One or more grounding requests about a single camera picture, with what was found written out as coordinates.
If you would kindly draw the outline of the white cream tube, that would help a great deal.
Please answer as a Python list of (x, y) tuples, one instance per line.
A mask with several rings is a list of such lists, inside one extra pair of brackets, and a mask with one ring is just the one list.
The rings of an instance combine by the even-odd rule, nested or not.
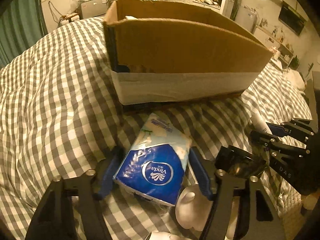
[(258, 111), (253, 111), (250, 117), (251, 123), (253, 127), (259, 131), (264, 132), (267, 134), (272, 134), (269, 126), (267, 125), (266, 121), (263, 119), (261, 114)]

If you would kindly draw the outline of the white bear figurine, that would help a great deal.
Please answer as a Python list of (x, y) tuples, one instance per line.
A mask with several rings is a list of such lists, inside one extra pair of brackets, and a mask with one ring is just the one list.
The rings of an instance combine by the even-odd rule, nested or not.
[(198, 184), (188, 186), (181, 192), (177, 200), (175, 206), (176, 220), (184, 229), (202, 231), (212, 205), (213, 202), (201, 193)]

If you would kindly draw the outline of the white tissue pack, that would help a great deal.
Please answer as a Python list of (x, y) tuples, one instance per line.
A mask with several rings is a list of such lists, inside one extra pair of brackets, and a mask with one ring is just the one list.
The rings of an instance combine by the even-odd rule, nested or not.
[(113, 176), (114, 182), (150, 201), (175, 206), (191, 145), (188, 136), (152, 113)]

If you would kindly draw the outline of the grey checkered bed quilt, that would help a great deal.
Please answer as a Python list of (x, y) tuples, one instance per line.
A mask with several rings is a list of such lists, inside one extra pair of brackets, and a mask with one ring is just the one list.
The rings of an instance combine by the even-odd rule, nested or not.
[[(249, 119), (258, 111), (279, 124), (311, 119), (286, 76), (267, 65), (239, 98), (157, 112), (190, 137), (205, 158), (221, 146), (251, 149)], [(1, 220), (24, 239), (33, 213), (55, 176), (94, 168), (103, 151), (129, 149), (148, 118), (125, 114), (111, 80), (103, 20), (65, 25), (1, 69)]]

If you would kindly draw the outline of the white washing machine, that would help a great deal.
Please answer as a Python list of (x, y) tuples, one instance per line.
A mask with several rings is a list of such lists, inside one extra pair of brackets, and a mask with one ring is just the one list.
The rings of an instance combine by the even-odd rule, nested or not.
[(242, 26), (244, 29), (253, 34), (257, 21), (258, 14), (256, 11), (250, 9), (247, 6), (239, 6), (235, 16), (235, 22), (238, 25)]

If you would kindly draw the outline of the open cardboard box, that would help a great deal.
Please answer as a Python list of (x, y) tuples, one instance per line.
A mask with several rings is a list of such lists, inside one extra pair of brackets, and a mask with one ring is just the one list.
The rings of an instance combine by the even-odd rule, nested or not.
[(124, 106), (239, 95), (272, 57), (233, 20), (186, 3), (117, 0), (103, 28)]

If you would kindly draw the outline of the green curtain left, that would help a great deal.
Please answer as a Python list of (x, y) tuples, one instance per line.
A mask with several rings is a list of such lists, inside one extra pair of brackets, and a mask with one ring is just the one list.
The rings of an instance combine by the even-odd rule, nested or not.
[(12, 0), (1, 13), (1, 67), (47, 34), (41, 0)]

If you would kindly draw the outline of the grey mini fridge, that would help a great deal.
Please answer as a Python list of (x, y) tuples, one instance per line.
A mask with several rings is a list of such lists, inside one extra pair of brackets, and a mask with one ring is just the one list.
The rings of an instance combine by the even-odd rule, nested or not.
[(79, 5), (79, 15), (81, 19), (103, 16), (107, 10), (108, 0), (82, 1)]

